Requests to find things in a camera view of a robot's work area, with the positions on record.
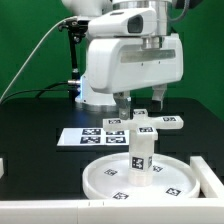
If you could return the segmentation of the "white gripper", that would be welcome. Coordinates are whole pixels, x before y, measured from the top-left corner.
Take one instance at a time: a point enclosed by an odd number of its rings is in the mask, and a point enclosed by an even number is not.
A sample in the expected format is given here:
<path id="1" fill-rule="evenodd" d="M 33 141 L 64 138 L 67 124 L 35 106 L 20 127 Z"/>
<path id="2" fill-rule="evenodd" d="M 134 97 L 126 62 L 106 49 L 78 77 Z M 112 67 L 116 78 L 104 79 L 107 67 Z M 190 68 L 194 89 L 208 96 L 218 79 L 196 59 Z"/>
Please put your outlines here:
<path id="1" fill-rule="evenodd" d="M 179 81 L 183 75 L 179 35 L 166 36 L 157 49 L 144 49 L 142 38 L 94 39 L 87 71 L 95 92 L 114 93 L 121 120 L 130 118 L 130 90 L 153 86 L 152 109 L 162 110 L 166 84 Z"/>

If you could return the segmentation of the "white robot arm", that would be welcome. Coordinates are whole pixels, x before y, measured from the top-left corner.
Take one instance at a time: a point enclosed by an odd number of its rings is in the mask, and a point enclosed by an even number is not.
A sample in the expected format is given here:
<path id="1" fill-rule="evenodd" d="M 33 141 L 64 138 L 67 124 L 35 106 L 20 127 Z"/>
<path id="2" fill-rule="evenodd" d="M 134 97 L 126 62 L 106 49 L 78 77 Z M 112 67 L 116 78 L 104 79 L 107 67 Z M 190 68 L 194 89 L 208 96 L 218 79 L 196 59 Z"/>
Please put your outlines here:
<path id="1" fill-rule="evenodd" d="M 170 26 L 203 0 L 61 0 L 88 38 L 84 93 L 130 117 L 130 92 L 150 87 L 163 107 L 169 83 L 182 79 L 183 48 Z"/>

